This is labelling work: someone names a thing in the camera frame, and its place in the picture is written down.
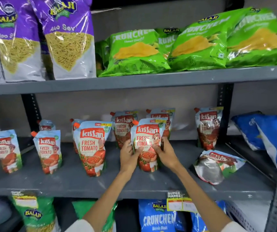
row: white sleeve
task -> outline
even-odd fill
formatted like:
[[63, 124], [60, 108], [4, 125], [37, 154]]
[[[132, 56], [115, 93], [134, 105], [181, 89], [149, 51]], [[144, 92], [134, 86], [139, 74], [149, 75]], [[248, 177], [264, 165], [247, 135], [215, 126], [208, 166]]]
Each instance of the white sleeve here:
[[243, 227], [241, 227], [238, 223], [236, 222], [230, 222], [227, 224], [221, 232], [247, 232]]
[[77, 220], [65, 232], [94, 232], [94, 230], [86, 220]]

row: fallen ketchup pouch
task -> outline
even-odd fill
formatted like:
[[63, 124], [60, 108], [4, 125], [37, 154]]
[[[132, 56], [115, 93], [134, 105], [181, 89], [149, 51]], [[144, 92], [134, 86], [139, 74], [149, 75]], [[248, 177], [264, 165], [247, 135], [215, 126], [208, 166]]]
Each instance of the fallen ketchup pouch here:
[[41, 120], [39, 121], [39, 129], [40, 131], [56, 130], [56, 126], [51, 120]]
[[17, 135], [13, 129], [0, 131], [0, 161], [6, 173], [22, 168]]
[[40, 131], [33, 138], [45, 174], [53, 174], [62, 164], [60, 130]]
[[121, 149], [126, 140], [131, 138], [131, 128], [133, 121], [137, 120], [138, 111], [118, 111], [111, 112], [113, 122], [113, 130], [116, 137], [118, 147]]
[[223, 107], [195, 108], [195, 123], [202, 148], [213, 150], [219, 135]]
[[105, 165], [104, 143], [112, 122], [84, 121], [74, 131], [79, 157], [88, 176], [100, 176]]
[[77, 150], [76, 143], [75, 143], [75, 139], [74, 139], [74, 131], [75, 131], [77, 128], [76, 128], [76, 126], [75, 126], [74, 124], [75, 124], [75, 123], [81, 124], [84, 120], [80, 120], [80, 119], [70, 119], [70, 121], [72, 122], [72, 137], [73, 137], [74, 150], [75, 150], [76, 154], [78, 154], [78, 150]]
[[172, 122], [175, 117], [175, 108], [157, 108], [149, 110], [147, 109], [146, 118], [164, 118], [167, 117], [167, 122], [165, 124], [165, 130], [163, 132], [163, 137], [167, 137], [170, 139], [171, 129], [172, 129]]
[[145, 118], [134, 122], [131, 128], [131, 141], [134, 151], [144, 147], [142, 154], [138, 157], [138, 166], [146, 172], [154, 172], [158, 169], [158, 155], [152, 148], [153, 144], [161, 145], [161, 137], [165, 130], [167, 117]]
[[218, 185], [245, 164], [245, 160], [221, 151], [203, 151], [194, 168], [205, 182]]

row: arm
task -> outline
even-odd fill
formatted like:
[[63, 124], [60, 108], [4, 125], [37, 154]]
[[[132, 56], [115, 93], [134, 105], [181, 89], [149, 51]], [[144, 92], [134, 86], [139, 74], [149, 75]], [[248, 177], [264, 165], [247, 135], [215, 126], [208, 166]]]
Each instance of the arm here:
[[206, 195], [202, 188], [199, 187], [195, 180], [190, 176], [188, 171], [182, 166], [166, 137], [163, 138], [163, 141], [164, 151], [162, 151], [159, 146], [153, 146], [162, 163], [179, 177], [208, 230], [210, 232], [221, 232], [231, 220], [221, 208], [219, 208], [218, 205]]
[[133, 148], [131, 140], [125, 142], [120, 151], [120, 172], [113, 180], [109, 188], [104, 192], [100, 199], [98, 199], [92, 208], [83, 216], [82, 219], [89, 222], [95, 232], [101, 232], [105, 225], [106, 219], [109, 216], [114, 203], [117, 201], [125, 184], [130, 180], [134, 172], [137, 159], [141, 149], [137, 149], [133, 155]]

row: hand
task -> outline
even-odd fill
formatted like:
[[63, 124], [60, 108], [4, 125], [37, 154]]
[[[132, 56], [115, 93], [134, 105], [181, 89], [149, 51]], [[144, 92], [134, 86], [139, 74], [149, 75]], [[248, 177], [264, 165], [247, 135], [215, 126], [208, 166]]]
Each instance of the hand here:
[[127, 181], [131, 179], [132, 173], [137, 166], [138, 156], [142, 153], [142, 151], [143, 147], [140, 147], [133, 155], [133, 147], [130, 139], [125, 141], [123, 144], [120, 151], [120, 173], [125, 175]]
[[181, 165], [177, 156], [175, 155], [172, 145], [168, 141], [167, 137], [163, 137], [164, 151], [158, 145], [153, 144], [152, 148], [159, 155], [161, 162], [167, 166], [170, 170], [175, 172]]

